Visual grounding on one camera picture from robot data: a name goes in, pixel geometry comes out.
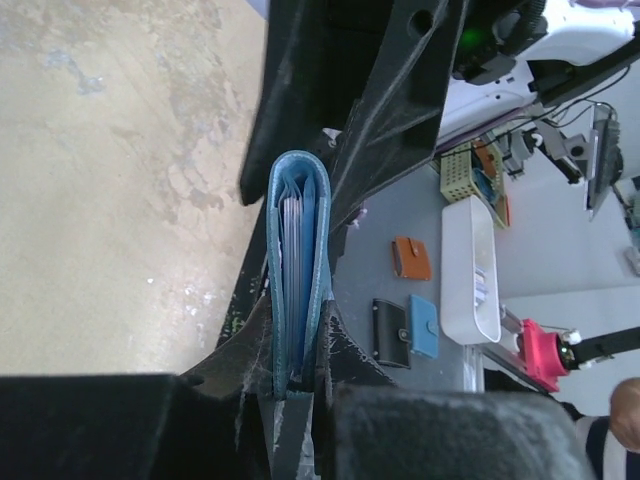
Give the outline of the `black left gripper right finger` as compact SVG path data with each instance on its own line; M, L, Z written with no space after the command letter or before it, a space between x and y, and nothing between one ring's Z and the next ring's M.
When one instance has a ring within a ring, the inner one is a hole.
M533 393L397 386L322 305L311 434L323 479L592 479L573 423Z

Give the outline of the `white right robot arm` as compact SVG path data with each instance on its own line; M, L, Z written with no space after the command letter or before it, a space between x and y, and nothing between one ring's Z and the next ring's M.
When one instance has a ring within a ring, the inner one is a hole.
M437 154L639 57L635 1L269 1L262 93L239 179L338 132L333 226Z

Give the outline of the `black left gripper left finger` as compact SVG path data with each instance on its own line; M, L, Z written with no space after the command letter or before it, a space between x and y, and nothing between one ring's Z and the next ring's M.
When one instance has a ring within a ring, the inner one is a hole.
M185 375L1 380L4 479L257 479L268 475L251 382L271 300Z

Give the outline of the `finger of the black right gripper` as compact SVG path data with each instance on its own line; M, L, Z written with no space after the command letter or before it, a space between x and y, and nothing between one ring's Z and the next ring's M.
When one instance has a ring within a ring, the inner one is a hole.
M330 228L429 162L466 1L396 1L375 63L343 131L331 174Z
M272 1L262 92L239 179L241 201L267 190L276 158L343 131L383 42L391 1Z

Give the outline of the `blue leather card holder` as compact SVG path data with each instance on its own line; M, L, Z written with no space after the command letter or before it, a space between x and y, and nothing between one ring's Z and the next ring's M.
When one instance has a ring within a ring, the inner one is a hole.
M315 389L321 309L333 296L330 211L331 188L323 163L302 150L280 155L271 169L266 207L274 479L294 479L298 474Z

